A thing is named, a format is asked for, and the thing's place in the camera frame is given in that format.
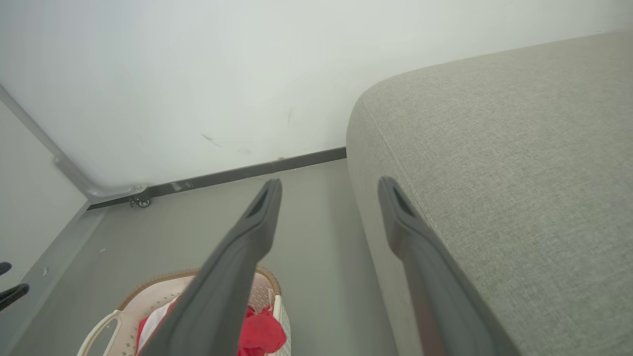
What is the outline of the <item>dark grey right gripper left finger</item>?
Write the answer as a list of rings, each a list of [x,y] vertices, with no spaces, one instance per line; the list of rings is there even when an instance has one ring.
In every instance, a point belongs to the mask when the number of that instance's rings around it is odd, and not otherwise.
[[[256,266],[271,250],[282,183],[263,184],[141,349],[142,356],[235,356]]]

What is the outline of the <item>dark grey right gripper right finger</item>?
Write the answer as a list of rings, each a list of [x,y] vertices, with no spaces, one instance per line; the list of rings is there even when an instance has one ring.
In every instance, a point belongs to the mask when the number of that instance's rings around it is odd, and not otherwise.
[[[423,354],[519,355],[499,320],[394,178],[380,178],[378,200],[387,243],[405,270]]]

